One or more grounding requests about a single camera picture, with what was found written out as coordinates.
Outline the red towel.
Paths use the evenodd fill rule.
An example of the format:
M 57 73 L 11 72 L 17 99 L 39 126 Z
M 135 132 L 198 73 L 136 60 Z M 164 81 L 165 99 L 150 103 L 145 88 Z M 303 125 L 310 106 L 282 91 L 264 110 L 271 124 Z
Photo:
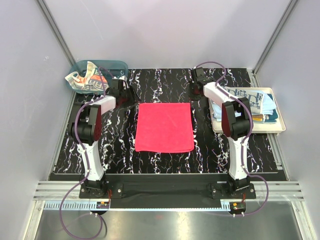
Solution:
M 191 104 L 141 103 L 138 108 L 137 152 L 187 153 L 194 149 Z

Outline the light blue towel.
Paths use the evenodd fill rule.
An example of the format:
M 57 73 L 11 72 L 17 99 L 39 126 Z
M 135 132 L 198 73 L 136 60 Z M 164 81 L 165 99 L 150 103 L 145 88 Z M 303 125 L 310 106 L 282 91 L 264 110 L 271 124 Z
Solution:
M 258 102 L 254 95 L 249 95 L 250 109 L 253 115 L 272 115 L 276 109 L 276 104 L 273 100 L 271 94 L 258 92 L 257 97 L 262 97 L 262 102 Z M 212 116 L 220 122 L 222 120 L 222 110 L 221 108 L 214 103 L 212 100 L 209 100 L 211 107 L 213 109 Z

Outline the white blue patterned towel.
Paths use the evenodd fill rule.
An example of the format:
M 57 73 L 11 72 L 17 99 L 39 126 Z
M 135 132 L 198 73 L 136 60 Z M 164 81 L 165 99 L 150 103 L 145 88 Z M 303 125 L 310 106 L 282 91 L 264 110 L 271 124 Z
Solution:
M 251 112 L 254 114 L 262 114 L 264 94 L 261 92 L 248 90 L 244 88 L 223 86 L 228 93 L 238 98 L 247 98 L 249 101 Z

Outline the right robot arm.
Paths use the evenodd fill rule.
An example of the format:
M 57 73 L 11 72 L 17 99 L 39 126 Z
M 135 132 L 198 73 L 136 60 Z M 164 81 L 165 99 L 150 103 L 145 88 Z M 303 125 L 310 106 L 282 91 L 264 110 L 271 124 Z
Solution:
M 226 191 L 232 198 L 239 198 L 250 186 L 247 164 L 247 147 L 253 129 L 250 102 L 246 97 L 236 97 L 218 82 L 210 81 L 202 67 L 191 70 L 189 98 L 199 100 L 206 97 L 221 109 L 221 127 L 227 137 L 230 164 Z

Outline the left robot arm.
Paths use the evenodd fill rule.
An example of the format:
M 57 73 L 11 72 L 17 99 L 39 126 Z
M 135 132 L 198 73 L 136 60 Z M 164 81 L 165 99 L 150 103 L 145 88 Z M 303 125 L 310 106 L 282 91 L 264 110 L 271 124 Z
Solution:
M 103 198 L 108 193 L 106 174 L 99 155 L 99 140 L 103 130 L 103 115 L 117 108 L 135 105 L 139 98 L 126 77 L 113 78 L 102 96 L 86 103 L 75 103 L 70 115 L 68 134 L 79 150 L 84 177 L 79 181 L 81 194 Z

